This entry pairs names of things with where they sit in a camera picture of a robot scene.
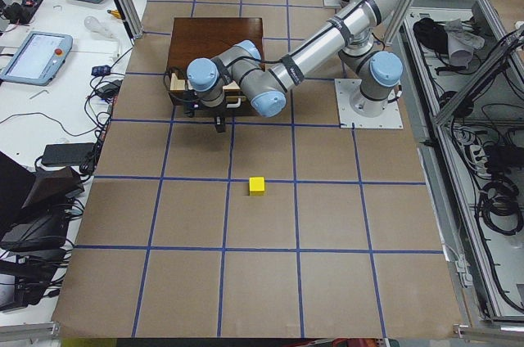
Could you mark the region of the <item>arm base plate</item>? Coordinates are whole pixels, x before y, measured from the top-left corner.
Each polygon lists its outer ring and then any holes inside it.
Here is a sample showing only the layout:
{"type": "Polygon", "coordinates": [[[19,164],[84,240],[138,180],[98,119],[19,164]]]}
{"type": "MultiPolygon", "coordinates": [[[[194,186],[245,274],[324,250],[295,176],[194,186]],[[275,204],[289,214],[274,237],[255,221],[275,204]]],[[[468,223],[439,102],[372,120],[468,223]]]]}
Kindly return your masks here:
{"type": "Polygon", "coordinates": [[[341,128],[402,129],[403,122],[395,92],[391,89],[387,99],[370,101],[360,92],[360,79],[334,80],[339,125],[341,128]]]}

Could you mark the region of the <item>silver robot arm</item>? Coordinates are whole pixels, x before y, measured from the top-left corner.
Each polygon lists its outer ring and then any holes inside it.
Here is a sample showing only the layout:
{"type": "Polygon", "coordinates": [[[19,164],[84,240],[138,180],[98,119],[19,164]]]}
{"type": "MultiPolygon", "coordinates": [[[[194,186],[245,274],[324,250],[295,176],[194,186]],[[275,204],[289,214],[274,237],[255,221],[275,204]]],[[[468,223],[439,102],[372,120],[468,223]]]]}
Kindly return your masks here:
{"type": "Polygon", "coordinates": [[[261,68],[255,44],[244,40],[211,59],[198,58],[187,67],[186,91],[181,102],[189,111],[202,106],[214,112],[215,129],[225,130],[224,87],[236,83],[259,115],[273,117],[287,104],[286,95],[332,56],[339,56],[361,78],[350,96],[350,108],[374,118],[389,103],[403,65],[397,55],[373,48],[373,28],[395,9],[399,0],[340,0],[344,7],[294,51],[261,68]]]}

